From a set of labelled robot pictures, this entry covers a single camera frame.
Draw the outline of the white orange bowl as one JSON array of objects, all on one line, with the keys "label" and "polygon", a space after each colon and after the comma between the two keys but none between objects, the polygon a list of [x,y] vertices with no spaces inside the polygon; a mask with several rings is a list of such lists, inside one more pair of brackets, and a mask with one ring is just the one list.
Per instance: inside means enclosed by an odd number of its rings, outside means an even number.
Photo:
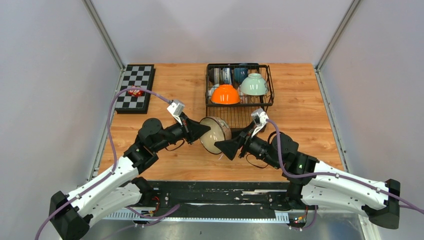
[{"label": "white orange bowl", "polygon": [[220,85],[210,98],[211,102],[220,105],[234,105],[240,102],[240,95],[230,84]]}]

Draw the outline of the teal dashed pattern bowl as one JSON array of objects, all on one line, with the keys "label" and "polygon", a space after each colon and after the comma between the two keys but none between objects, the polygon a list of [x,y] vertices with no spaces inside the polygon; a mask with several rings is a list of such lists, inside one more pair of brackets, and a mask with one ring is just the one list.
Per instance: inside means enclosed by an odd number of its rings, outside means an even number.
[{"label": "teal dashed pattern bowl", "polygon": [[209,90],[208,90],[208,97],[209,98],[211,98],[212,97],[212,95],[213,95],[213,93],[214,93],[214,91],[218,88],[220,86],[220,84],[219,83],[217,83],[217,84],[214,84],[213,86],[211,86],[210,88],[209,88]]}]

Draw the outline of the black wire dish rack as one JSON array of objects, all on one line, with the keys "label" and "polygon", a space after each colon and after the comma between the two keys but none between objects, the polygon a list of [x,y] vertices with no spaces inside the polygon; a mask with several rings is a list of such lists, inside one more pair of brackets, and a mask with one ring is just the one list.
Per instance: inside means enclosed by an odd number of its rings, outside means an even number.
[{"label": "black wire dish rack", "polygon": [[214,84],[208,80],[208,70],[210,68],[224,68],[227,65],[231,65],[231,73],[233,75],[233,69],[235,66],[241,63],[209,63],[206,66],[205,73],[205,115],[207,117],[218,117],[223,119],[229,124],[232,129],[242,129],[251,122],[251,112],[258,108],[262,108],[264,111],[268,110],[268,107],[274,103],[274,86],[271,76],[270,66],[267,64],[260,64],[249,62],[247,63],[248,74],[259,73],[265,79],[268,85],[268,93],[260,96],[247,95],[241,92],[240,85],[234,82],[232,76],[232,86],[237,90],[240,96],[240,102],[237,104],[225,105],[212,103],[208,97],[208,90]]}]

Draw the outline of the celadon green bowl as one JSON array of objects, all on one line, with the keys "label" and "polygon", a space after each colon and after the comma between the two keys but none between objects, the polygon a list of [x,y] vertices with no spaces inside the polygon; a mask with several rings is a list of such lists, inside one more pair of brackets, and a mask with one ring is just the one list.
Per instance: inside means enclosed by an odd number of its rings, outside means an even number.
[{"label": "celadon green bowl", "polygon": [[240,91],[249,96],[262,96],[269,92],[268,84],[260,73],[250,73],[241,83]]}]

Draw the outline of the beige interior bowl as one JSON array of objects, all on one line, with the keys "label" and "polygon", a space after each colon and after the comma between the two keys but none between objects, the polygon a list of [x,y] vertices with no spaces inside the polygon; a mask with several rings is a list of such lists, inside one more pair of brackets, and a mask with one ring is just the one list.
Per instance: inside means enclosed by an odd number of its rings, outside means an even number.
[{"label": "beige interior bowl", "polygon": [[221,84],[222,68],[211,67],[208,71],[208,80],[212,84]]}]

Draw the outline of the white blue striped bowl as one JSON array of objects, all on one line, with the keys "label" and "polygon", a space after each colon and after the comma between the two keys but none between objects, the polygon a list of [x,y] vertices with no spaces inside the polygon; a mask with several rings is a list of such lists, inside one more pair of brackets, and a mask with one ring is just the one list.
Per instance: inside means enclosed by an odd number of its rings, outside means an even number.
[{"label": "white blue striped bowl", "polygon": [[233,75],[231,65],[228,64],[226,67],[223,67],[221,70],[221,80],[224,85],[233,84]]}]

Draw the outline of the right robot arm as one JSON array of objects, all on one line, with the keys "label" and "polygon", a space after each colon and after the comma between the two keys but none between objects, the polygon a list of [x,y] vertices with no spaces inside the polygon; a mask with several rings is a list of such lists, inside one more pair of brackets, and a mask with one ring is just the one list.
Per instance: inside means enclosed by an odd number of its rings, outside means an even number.
[{"label": "right robot arm", "polygon": [[400,222],[401,184],[394,179],[375,181],[352,175],[332,167],[316,157],[300,152],[299,144],[283,132],[273,132],[268,140],[253,134],[251,123],[229,140],[214,146],[230,160],[237,152],[250,154],[282,171],[288,181],[284,195],[274,198],[270,206],[276,210],[306,207],[345,210],[367,217],[382,228],[396,230]]}]

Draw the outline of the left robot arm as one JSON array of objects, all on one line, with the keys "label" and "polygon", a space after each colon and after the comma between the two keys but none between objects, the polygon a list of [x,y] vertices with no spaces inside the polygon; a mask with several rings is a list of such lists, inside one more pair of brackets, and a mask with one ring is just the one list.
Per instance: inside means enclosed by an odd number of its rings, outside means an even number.
[{"label": "left robot arm", "polygon": [[50,198],[50,222],[63,240],[80,240],[107,215],[130,205],[149,206],[153,189],[141,177],[158,159],[157,153],[180,140],[192,144],[211,128],[189,119],[164,128],[157,118],[144,121],[134,143],[117,162],[83,186]]}]

